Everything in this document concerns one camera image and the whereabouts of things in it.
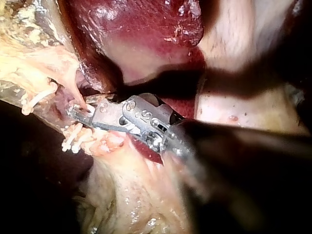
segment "metal grasper jaw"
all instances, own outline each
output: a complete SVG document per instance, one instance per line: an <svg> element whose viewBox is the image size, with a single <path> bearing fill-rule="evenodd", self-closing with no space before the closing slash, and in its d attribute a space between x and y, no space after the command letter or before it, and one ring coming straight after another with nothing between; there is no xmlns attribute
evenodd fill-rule
<svg viewBox="0 0 312 234"><path fill-rule="evenodd" d="M128 98L122 114L136 126L130 133L157 153L170 126L184 119L157 96L148 93Z"/></svg>
<svg viewBox="0 0 312 234"><path fill-rule="evenodd" d="M91 128L131 133L157 153L169 127L184 119L161 99L148 93L131 96L121 103L97 98L87 104L89 111L70 105L68 115Z"/></svg>

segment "metal pin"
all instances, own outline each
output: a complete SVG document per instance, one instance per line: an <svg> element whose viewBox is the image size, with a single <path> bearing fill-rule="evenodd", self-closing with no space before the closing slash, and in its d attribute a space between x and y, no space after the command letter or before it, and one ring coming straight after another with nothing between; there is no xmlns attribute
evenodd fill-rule
<svg viewBox="0 0 312 234"><path fill-rule="evenodd" d="M136 102L135 101L129 101L126 105L126 110L127 111L133 111L136 107Z"/></svg>

